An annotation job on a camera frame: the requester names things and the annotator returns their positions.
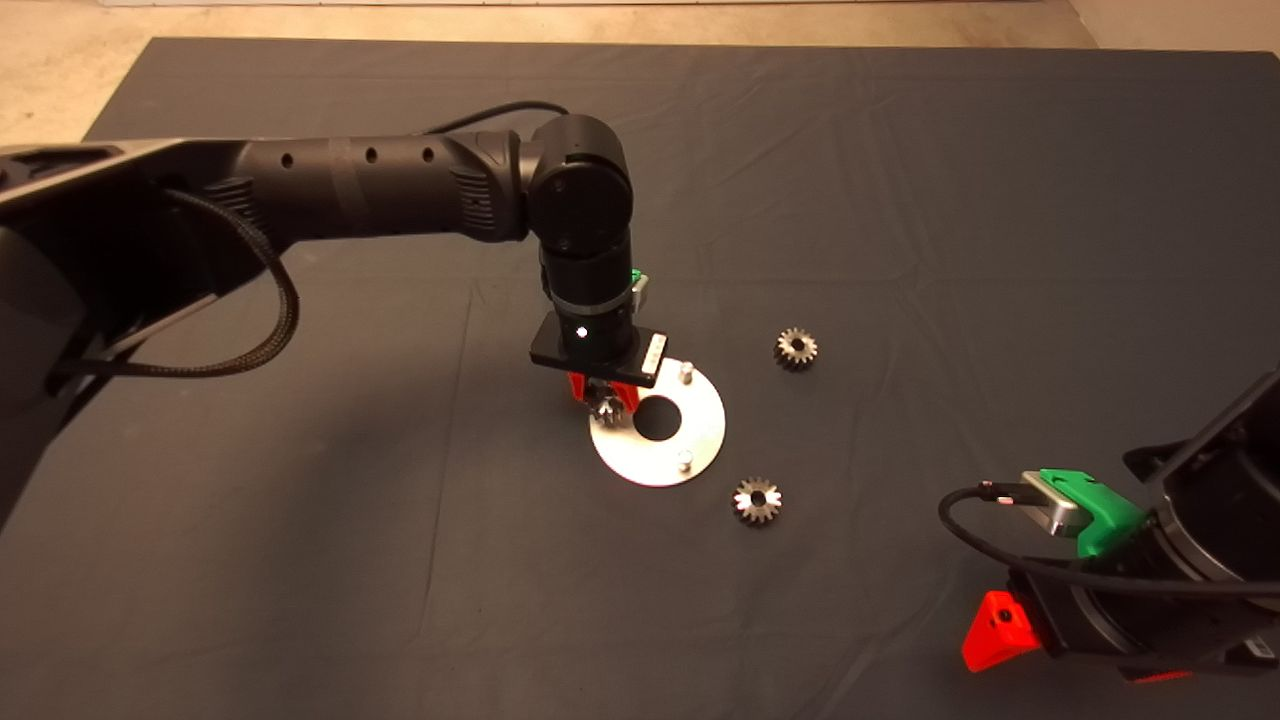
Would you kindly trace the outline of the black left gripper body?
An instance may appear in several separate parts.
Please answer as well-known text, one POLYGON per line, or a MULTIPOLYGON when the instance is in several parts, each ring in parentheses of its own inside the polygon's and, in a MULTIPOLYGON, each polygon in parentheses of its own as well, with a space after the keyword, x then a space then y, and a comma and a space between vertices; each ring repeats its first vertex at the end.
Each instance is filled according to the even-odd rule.
POLYGON ((532 337, 529 356, 539 366, 648 389, 668 350, 667 333, 637 325, 630 310, 582 316, 556 307, 532 337))

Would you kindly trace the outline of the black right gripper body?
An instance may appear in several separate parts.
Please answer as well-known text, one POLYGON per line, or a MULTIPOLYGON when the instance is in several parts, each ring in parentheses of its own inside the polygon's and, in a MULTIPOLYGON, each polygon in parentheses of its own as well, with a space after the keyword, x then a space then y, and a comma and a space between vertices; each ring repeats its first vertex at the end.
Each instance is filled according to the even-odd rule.
MULTIPOLYGON (((1210 548, 1183 528, 1146 523, 1119 550, 1065 562, 1148 580, 1275 582, 1277 543, 1251 537, 1210 548)), ((1007 584, 1053 659, 1115 666, 1120 673, 1271 673, 1277 651, 1262 638, 1277 625, 1276 600, 1179 600, 1110 594, 1012 570, 1007 584)))

